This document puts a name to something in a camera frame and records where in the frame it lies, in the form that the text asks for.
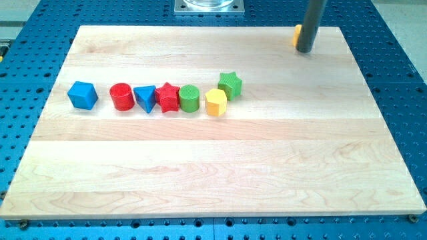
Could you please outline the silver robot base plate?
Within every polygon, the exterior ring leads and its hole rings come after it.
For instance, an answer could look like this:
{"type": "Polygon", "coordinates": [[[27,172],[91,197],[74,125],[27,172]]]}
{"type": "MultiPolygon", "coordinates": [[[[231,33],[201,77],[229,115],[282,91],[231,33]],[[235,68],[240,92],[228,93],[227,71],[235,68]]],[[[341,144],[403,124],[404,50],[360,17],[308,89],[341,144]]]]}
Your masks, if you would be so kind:
{"type": "Polygon", "coordinates": [[[174,15],[244,15],[244,0],[174,0],[174,15]]]}

